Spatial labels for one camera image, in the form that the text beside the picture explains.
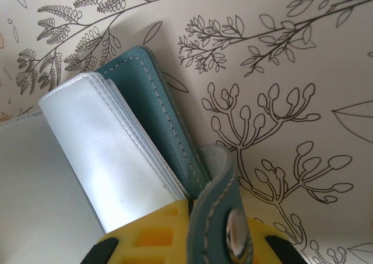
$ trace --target stitching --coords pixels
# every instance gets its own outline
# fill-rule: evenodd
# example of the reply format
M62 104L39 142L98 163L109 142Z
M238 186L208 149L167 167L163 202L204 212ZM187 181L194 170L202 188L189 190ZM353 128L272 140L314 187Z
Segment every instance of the stitching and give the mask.
M178 142L179 145L180 145L180 148L181 148L182 153L183 153L183 155L184 155L184 157L185 157L185 159L186 159L186 162L188 162L189 167L191 168L191 170L192 170L192 172L193 172L193 175L194 175L194 177L195 177L195 179L196 179L196 181L197 181L199 187L200 187L201 189L203 189L202 185L201 185L200 182L199 182L198 176L196 175L196 173L195 173L195 171L194 171L194 169L193 169L193 167L192 167L192 164L191 164L191 162L189 161L189 158L188 158L188 156L187 156L187 154L186 154L186 152L185 152L185 149L183 148L182 143L181 143L181 141L179 140L179 136L178 136L177 133L176 133L175 127L174 127L173 124L171 123L171 119L170 119L170 117L168 116L168 112L167 112L166 109L164 108L164 104L162 103L161 98L160 98L161 96L158 94L157 88L155 87L155 85L154 85L154 83L153 83L153 79L152 79L152 77L150 76L150 73L149 73L149 71L147 70L147 68L145 67L145 64L142 62L142 60L141 60L140 58L137 58L137 57L129 57L129 58L127 58L127 59L124 59L122 62L116 64L114 67L110 68L109 70L103 72L103 74L105 74L105 73L107 73L107 72L110 72L110 71L114 70L116 67L122 65L124 62L126 62L126 61L128 61L128 60L132 60L132 59L136 59L136 60L138 60L138 61L140 62L140 64L143 66L144 71L147 73L147 77L149 78L149 80L150 80L151 83L152 83L152 86L153 86L153 88L154 88L154 92L155 92L156 96L158 97L158 101L159 101L159 103L161 104L162 109L163 109L163 111L164 111L164 113L165 113L165 115L166 115L166 117L167 117L167 119L168 119L168 123L170 124L170 127L171 127L171 129L173 130L173 132L174 132L175 138L176 138L177 142Z
M228 191L229 191L230 187L232 186L232 183L235 179L235 175L236 175L235 168L233 168L233 174L232 174L231 179L229 180L227 186L224 188L222 193L217 197L216 201L214 203L212 203L209 214L207 215L207 219L206 219L206 223L205 223L205 230L203 231L203 252L202 252L202 257L203 257L203 260L205 261L205 264L210 263L209 258L206 256L207 248L209 246L209 241L207 239L207 232L209 231L210 219L214 215L214 211L215 211L215 208L217 207L217 205L219 205L221 200L227 195L227 193L228 193Z

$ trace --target botanical wallpaper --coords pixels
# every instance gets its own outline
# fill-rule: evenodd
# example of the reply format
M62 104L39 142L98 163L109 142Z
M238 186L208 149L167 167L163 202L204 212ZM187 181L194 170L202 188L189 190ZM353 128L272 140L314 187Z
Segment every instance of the botanical wallpaper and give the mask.
M0 121L150 47L246 214L308 263L373 263L373 0L2 0Z

